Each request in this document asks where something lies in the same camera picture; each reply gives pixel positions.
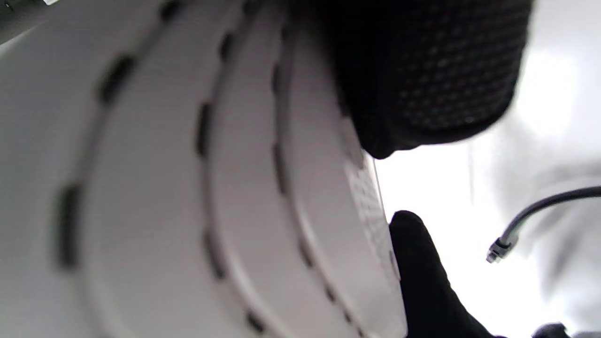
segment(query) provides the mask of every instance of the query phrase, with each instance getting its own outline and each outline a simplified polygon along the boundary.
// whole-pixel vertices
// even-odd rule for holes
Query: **white plastic part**
[[[358,142],[349,142],[354,138],[344,128],[323,37],[310,17],[301,27],[282,117],[290,205],[319,274],[358,329],[370,337],[403,337],[403,300],[379,195],[355,155]]]
[[[179,11],[162,19],[170,5]],[[316,32],[303,21],[284,45],[285,2],[251,5],[61,3],[0,55],[3,334],[404,335],[386,223],[361,151],[341,133]],[[276,76],[284,59],[297,61]],[[279,111],[282,97],[290,109]],[[283,111],[323,149],[280,144]],[[315,153],[293,157],[306,146]],[[332,182],[307,192],[294,166],[313,160],[325,170],[316,179]],[[78,255],[64,269],[58,205],[72,186]],[[320,222],[299,222],[306,193],[327,201],[307,209]]]
[[[247,335],[206,257],[195,149],[201,105],[223,68],[219,46],[242,2],[182,6],[119,92],[85,185],[82,269],[106,337]]]
[[[81,0],[0,56],[0,327],[10,337],[98,337],[79,276],[57,264],[58,204],[77,183],[115,57],[160,25],[162,1]]]
[[[259,9],[219,89],[209,132],[209,187],[215,238],[251,310],[279,337],[349,337],[304,265],[280,194],[273,147],[272,75],[281,53],[285,7]]]

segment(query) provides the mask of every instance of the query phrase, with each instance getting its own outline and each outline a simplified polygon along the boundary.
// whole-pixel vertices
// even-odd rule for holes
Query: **dark slot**
[[[284,162],[282,158],[282,149],[279,144],[273,145],[273,166],[275,167],[275,176],[278,183],[278,189],[281,194],[286,194],[286,181],[284,174]]]
[[[182,3],[178,0],[171,0],[163,4],[160,8],[160,19],[163,22],[169,22],[173,17],[177,14],[179,9],[181,9]]]
[[[330,302],[334,303],[336,301],[336,296],[334,296],[334,292],[329,286],[326,286],[326,296],[328,296]]]
[[[74,269],[78,264],[77,235],[80,189],[73,185],[61,192],[58,206],[58,264]]]
[[[100,100],[104,104],[110,104],[119,89],[125,83],[125,80],[132,72],[135,65],[134,57],[130,55],[122,55],[113,64],[111,71],[106,79],[102,82],[99,90]]]
[[[311,259],[311,256],[309,255],[307,246],[305,244],[303,244],[302,242],[299,244],[299,251],[300,251],[300,256],[302,257],[303,261],[305,261],[305,264],[307,265],[307,267],[312,268],[313,260]]]
[[[230,56],[231,44],[234,40],[234,36],[231,33],[226,33],[224,38],[221,40],[221,44],[219,45],[219,57],[221,57],[221,61],[226,61]]]
[[[212,106],[204,103],[200,108],[200,117],[198,119],[198,133],[196,138],[196,151],[206,158],[209,143],[209,124],[211,121]]]
[[[279,93],[279,65],[277,64],[273,67],[271,73],[271,90],[275,95]]]
[[[265,326],[263,326],[263,324],[251,312],[246,314],[246,322],[258,334],[265,332]]]
[[[280,30],[279,34],[282,41],[288,40],[288,37],[290,36],[290,27],[288,25],[282,26],[282,30]]]
[[[254,7],[255,7],[254,0],[246,0],[242,4],[242,13],[244,13],[244,15],[250,15],[252,13],[252,10]]]
[[[204,247],[207,250],[207,255],[209,256],[209,264],[211,265],[213,274],[218,280],[224,279],[225,270],[221,266],[221,262],[219,261],[219,257],[217,256],[215,243],[213,242],[213,238],[211,236],[210,231],[204,233],[203,242]]]

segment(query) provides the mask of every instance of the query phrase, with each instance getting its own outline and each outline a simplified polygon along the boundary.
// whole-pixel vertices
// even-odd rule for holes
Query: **black object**
[[[532,338],[570,338],[562,323],[547,324],[536,330]]]
[[[407,315],[407,338],[492,338],[459,301],[422,220],[399,211],[390,235]]]
[[[511,102],[532,0],[324,0],[335,71],[375,158],[475,135]]]

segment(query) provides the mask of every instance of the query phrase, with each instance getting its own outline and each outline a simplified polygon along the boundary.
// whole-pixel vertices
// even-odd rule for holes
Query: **gloved finger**
[[[390,223],[409,338],[490,338],[451,288],[434,242],[419,216],[399,211]]]

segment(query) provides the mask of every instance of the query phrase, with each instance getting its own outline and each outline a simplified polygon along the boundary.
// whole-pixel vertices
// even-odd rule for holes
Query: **textured surface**
[[[326,10],[363,146],[382,158],[461,140],[499,119],[513,97],[531,3],[380,0]]]

